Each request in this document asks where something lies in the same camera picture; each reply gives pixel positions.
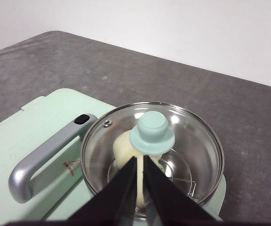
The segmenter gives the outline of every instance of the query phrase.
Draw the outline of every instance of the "lid rim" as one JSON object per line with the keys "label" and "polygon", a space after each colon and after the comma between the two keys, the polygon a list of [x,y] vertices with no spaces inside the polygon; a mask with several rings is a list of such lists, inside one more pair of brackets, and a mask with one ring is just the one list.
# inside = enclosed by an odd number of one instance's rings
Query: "lid rim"
{"label": "lid rim", "polygon": [[93,194],[97,194],[97,191],[92,187],[92,185],[90,184],[89,182],[89,179],[87,177],[87,172],[86,172],[86,169],[85,169],[85,166],[84,166],[84,153],[85,153],[85,145],[87,144],[87,140],[88,140],[88,137],[90,137],[90,135],[93,133],[93,128],[101,123],[102,119],[109,116],[110,114],[114,113],[114,112],[117,112],[121,109],[124,109],[124,108],[127,108],[127,107],[130,107],[130,106],[135,106],[135,105],[146,105],[146,104],[149,104],[149,105],[163,105],[163,106],[169,106],[169,107],[172,107],[176,110],[179,110],[179,111],[183,111],[183,112],[187,112],[189,113],[191,116],[193,116],[195,119],[197,119],[199,122],[201,122],[205,128],[211,133],[211,135],[213,136],[217,146],[218,146],[218,165],[219,165],[219,169],[218,169],[218,175],[216,177],[216,183],[213,185],[213,188],[206,194],[206,196],[201,199],[197,204],[203,204],[203,203],[206,203],[210,197],[213,195],[213,193],[215,192],[215,190],[217,189],[219,183],[221,182],[221,179],[223,177],[223,171],[224,171],[224,154],[223,154],[223,148],[222,148],[222,145],[221,145],[221,142],[218,138],[218,136],[216,135],[216,133],[214,132],[214,130],[203,120],[201,119],[198,115],[194,114],[193,112],[191,111],[188,111],[182,107],[179,107],[179,106],[176,106],[176,105],[171,105],[171,104],[167,104],[167,103],[164,103],[164,102],[154,102],[154,101],[151,101],[151,102],[137,102],[137,103],[132,103],[132,104],[127,104],[127,105],[122,105],[120,107],[117,107],[107,113],[105,113],[104,115],[102,115],[95,123],[92,124],[92,126],[88,129],[88,131],[86,132],[84,138],[83,138],[83,141],[82,141],[82,144],[81,144],[81,149],[80,149],[80,158],[81,158],[81,169],[82,169],[82,172],[83,172],[83,177],[85,179],[85,182],[87,184],[87,186],[89,187],[89,189],[91,190],[91,192]]}

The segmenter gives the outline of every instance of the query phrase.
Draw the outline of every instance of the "stainless steel pot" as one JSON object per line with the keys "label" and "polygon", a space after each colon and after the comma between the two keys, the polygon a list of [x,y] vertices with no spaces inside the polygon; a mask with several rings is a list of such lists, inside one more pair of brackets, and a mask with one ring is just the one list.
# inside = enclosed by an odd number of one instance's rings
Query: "stainless steel pot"
{"label": "stainless steel pot", "polygon": [[[81,166],[91,193],[95,195],[101,191],[118,170],[112,151],[115,139],[132,129],[147,111],[161,112],[175,134],[175,145],[159,161],[166,176],[198,204],[206,203],[223,175],[220,141],[200,117],[160,102],[118,107],[90,127],[81,146]],[[145,216],[144,210],[136,210],[136,220],[145,219]]]}
{"label": "stainless steel pot", "polygon": [[[81,167],[92,195],[97,194],[118,171],[112,145],[123,132],[132,129],[148,111],[162,113],[175,134],[175,145],[159,163],[165,175],[198,204],[206,203],[223,175],[223,150],[215,132],[198,116],[180,107],[142,102],[118,107],[97,120],[81,115],[22,159],[9,176],[9,190],[20,203],[33,192],[32,175],[77,135],[86,135],[81,146]],[[145,210],[136,210],[135,219],[145,219]]]}

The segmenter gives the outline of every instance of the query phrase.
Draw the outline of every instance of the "mint green base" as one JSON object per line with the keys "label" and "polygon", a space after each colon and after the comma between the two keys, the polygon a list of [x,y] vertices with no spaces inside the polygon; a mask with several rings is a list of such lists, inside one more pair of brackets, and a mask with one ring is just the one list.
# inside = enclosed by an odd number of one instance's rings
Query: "mint green base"
{"label": "mint green base", "polygon": [[[59,89],[31,101],[0,123],[0,225],[19,220],[67,219],[90,199],[80,179],[80,167],[72,177],[63,166],[64,162],[79,158],[81,141],[78,137],[36,172],[31,181],[35,195],[28,202],[17,203],[12,198],[8,178],[20,160],[72,119],[83,113],[100,117],[114,108],[75,90]],[[224,184],[222,180],[214,198],[207,204],[216,215],[224,195],[225,180]]]}

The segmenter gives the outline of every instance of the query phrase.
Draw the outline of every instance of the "pot handle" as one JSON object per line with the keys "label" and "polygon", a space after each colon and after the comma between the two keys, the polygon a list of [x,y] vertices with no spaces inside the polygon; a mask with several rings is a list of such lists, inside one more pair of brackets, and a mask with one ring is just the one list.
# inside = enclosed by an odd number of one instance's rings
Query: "pot handle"
{"label": "pot handle", "polygon": [[84,135],[96,120],[97,117],[92,114],[80,115],[23,158],[9,177],[8,185],[13,198],[19,203],[29,201],[32,198],[32,175],[77,135]]}

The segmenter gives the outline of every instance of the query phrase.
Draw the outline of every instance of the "gray table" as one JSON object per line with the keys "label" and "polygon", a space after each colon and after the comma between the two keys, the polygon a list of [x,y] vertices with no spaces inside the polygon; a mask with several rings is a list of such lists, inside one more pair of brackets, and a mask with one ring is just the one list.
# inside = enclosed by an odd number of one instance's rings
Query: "gray table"
{"label": "gray table", "polygon": [[225,153],[220,216],[271,222],[271,87],[65,32],[0,50],[0,121],[63,87],[115,106],[161,101],[196,113]]}

